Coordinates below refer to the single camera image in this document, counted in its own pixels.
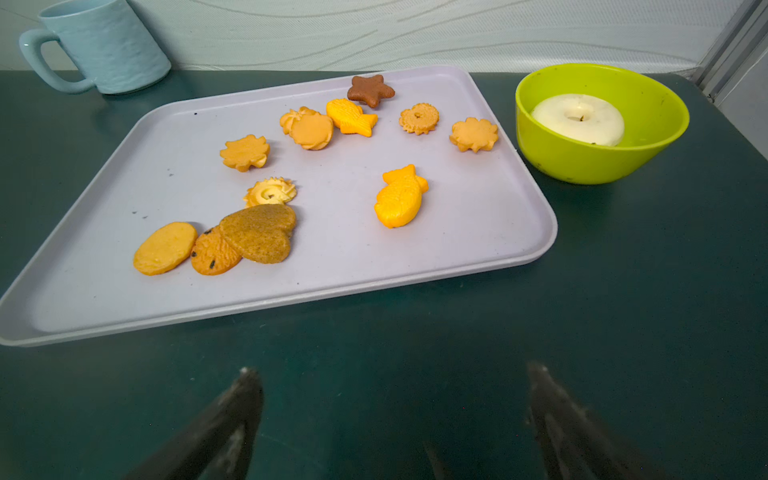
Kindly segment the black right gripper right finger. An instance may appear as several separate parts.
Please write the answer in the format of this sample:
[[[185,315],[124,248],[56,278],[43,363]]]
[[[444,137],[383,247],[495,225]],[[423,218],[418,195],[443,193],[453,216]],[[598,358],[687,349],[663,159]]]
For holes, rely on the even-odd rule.
[[[622,444],[555,381],[542,363],[526,365],[530,424],[548,479],[658,479],[660,470]]]

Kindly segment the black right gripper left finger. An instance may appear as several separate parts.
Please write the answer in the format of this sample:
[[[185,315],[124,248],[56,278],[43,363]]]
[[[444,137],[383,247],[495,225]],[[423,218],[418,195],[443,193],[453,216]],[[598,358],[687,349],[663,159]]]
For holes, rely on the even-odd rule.
[[[233,384],[128,479],[244,479],[264,406],[259,373],[243,367]]]

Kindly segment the lavender plastic tray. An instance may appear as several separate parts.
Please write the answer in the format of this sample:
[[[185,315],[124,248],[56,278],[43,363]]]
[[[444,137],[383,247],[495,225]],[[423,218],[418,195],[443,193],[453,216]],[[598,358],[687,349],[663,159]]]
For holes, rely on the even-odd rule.
[[[388,71],[396,91],[370,138],[335,134],[308,151],[279,119],[322,110],[346,94],[342,76],[158,107],[138,120],[1,300],[8,346],[62,342],[290,305],[517,266],[554,243],[557,219],[515,147],[461,152],[452,125],[494,113],[472,77],[451,66]],[[428,134],[400,114],[418,103],[440,114]],[[271,150],[262,168],[222,163],[226,141],[252,134]],[[387,228],[376,216],[386,172],[414,165],[427,180],[416,217]],[[174,221],[199,230],[244,206],[257,181],[283,177],[297,195],[291,252],[281,263],[242,261],[208,277],[189,263],[158,276],[132,264],[140,244]]]

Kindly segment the cream swirl cookie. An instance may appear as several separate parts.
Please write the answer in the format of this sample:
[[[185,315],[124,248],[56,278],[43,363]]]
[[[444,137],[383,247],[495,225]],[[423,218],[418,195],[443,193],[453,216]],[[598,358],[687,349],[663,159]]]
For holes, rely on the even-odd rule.
[[[247,191],[243,200],[247,208],[267,204],[284,205],[293,200],[296,194],[296,187],[290,180],[271,177],[255,183]]]

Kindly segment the large yellow fish cookie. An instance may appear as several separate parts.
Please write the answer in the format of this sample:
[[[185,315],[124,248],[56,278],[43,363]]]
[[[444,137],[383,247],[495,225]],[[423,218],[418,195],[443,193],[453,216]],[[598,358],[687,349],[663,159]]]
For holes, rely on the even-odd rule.
[[[414,165],[382,175],[386,186],[377,194],[374,210],[387,228],[399,228],[411,222],[419,212],[422,196],[429,190],[426,179],[416,174]]]

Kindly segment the round apple shaped cookie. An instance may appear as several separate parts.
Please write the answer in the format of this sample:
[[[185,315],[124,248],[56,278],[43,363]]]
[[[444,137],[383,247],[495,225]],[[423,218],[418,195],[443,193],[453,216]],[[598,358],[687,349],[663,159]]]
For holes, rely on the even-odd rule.
[[[304,115],[292,124],[290,136],[305,150],[321,150],[332,140],[334,122],[326,115]]]

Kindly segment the chocolate chip round cookie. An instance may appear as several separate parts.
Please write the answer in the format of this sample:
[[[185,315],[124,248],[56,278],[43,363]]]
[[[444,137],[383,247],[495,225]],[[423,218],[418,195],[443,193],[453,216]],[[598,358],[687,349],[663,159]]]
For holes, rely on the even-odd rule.
[[[219,275],[232,269],[242,260],[221,234],[220,226],[203,232],[195,241],[190,262],[202,275]]]

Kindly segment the plain round yellow cookie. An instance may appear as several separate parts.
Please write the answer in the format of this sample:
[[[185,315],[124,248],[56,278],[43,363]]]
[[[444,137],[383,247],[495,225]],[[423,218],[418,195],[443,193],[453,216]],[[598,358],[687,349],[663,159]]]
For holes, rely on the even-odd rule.
[[[186,222],[173,222],[155,231],[137,249],[133,266],[147,276],[166,273],[184,260],[197,239],[196,228]]]

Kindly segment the brown heart cookie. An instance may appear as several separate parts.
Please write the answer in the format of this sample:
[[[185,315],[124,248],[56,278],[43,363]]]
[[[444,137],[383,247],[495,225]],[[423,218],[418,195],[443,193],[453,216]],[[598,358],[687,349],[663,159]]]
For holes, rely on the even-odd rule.
[[[296,213],[290,206],[265,204],[226,216],[219,223],[219,229],[226,242],[243,258],[276,264],[289,256],[296,225]]]

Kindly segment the swirl piped cookie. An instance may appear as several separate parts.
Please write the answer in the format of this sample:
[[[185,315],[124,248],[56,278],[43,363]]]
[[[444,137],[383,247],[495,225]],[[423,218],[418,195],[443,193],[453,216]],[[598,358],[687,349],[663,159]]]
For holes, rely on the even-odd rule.
[[[317,115],[317,112],[308,107],[302,106],[299,110],[291,109],[288,113],[284,114],[280,118],[280,126],[283,129],[283,133],[285,135],[290,135],[293,124],[307,115]]]

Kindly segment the green plastic bowl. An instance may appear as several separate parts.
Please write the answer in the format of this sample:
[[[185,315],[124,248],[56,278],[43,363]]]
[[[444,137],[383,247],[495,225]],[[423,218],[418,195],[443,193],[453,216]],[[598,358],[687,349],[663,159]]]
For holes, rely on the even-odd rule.
[[[624,121],[616,146],[581,142],[534,119],[541,102],[562,94],[584,94],[615,107]],[[690,124],[683,100],[662,83],[619,67],[568,63],[528,74],[515,92],[516,135],[525,159],[542,173],[579,185],[599,185],[638,170]]]

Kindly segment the small yellow fish cookie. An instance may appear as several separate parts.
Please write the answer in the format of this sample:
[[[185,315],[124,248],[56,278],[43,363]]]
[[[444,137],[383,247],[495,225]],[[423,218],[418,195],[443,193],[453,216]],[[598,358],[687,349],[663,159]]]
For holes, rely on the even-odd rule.
[[[334,99],[326,104],[326,114],[343,134],[359,134],[370,138],[378,121],[376,114],[366,114],[362,107],[348,99]]]

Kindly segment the brown star cookie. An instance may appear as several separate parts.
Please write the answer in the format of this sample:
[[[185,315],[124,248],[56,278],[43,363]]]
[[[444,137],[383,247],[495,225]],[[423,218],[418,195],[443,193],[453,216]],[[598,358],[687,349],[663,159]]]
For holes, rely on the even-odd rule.
[[[370,77],[353,76],[347,99],[365,103],[375,109],[382,99],[389,99],[395,95],[396,91],[384,82],[381,74],[377,74]]]

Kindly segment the light blue ceramic mug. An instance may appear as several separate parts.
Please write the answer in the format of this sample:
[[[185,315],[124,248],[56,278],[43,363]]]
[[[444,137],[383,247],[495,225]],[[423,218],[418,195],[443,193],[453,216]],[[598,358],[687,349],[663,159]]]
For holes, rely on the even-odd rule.
[[[23,57],[53,89],[79,94],[97,89],[124,94],[164,79],[171,62],[126,1],[64,1],[38,15],[42,29],[19,38]],[[42,45],[56,42],[83,78],[68,81],[46,63]]]

